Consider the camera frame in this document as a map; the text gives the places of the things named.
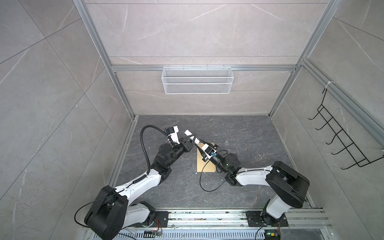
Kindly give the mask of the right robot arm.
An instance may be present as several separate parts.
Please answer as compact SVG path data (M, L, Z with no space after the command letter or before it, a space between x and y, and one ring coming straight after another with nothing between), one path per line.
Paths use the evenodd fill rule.
M278 223L286 211L291 208L300 209L306 202L310 181L281 161L262 168L241 168L236 154L227 153L222 156L214 147L205 144L198 147L202 159L213 163L216 168L226 174L225 181L233 187L248 185L269 186L276 193L268 200L261 213L264 224Z

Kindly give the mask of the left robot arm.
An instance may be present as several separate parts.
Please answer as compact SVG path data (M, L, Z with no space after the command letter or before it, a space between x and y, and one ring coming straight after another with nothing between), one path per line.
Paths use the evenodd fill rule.
M156 209L138 197L164 182L172 172L171 165L199 144L198 139L181 138L179 143L163 144L150 166L150 171L117 187L103 187L85 216L84 223L103 240L112 240L123 228L141 224L151 226Z

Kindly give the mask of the yellow kraft envelope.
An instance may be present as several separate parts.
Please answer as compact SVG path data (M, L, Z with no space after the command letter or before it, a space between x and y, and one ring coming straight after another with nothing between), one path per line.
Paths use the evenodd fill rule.
M197 172L201 173L213 173L216 172L216 166L212 162L204 161L203 156L199 151L199 148L202 148L204 146L203 143L198 144L197 148Z

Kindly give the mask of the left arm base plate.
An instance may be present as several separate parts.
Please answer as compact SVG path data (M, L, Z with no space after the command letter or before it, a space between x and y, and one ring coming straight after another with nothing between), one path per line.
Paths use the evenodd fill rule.
M165 228L168 226L170 212L168 211L156 211L149 220L144 223L134 224L134 227L144 228Z

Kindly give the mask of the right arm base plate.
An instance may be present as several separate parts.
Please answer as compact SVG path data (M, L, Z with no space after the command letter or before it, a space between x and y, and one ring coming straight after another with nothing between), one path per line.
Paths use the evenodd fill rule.
M246 211L246 219L249 227L288 227L288 221L285 214L275 219L267 212L263 211Z

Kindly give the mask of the white glue stick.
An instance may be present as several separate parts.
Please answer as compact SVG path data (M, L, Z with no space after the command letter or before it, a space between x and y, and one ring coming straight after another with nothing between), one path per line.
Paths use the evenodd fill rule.
M192 142L198 145L201 141L196 137L196 135L192 134L189 130L185 131L185 135L192 140Z

